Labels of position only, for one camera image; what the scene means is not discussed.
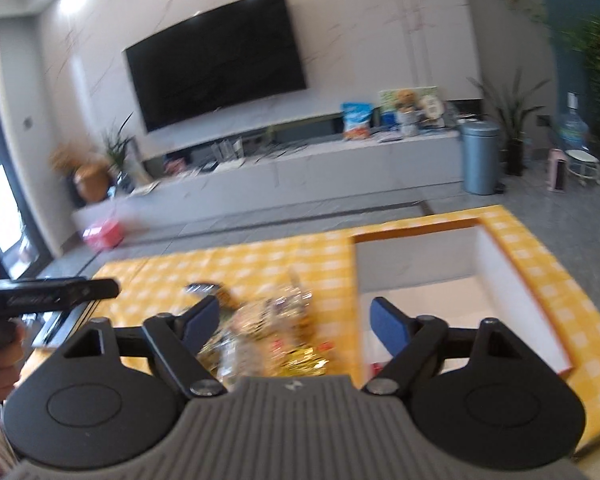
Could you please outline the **left hand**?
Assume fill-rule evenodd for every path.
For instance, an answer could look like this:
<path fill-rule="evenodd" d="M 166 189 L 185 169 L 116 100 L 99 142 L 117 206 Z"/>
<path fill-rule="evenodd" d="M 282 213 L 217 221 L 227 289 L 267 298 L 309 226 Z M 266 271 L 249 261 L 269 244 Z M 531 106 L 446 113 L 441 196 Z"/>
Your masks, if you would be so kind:
<path fill-rule="evenodd" d="M 0 349 L 0 402 L 14 391 L 24 356 L 23 341 L 27 331 L 20 322 L 12 323 L 12 326 L 15 327 L 14 340 Z"/>

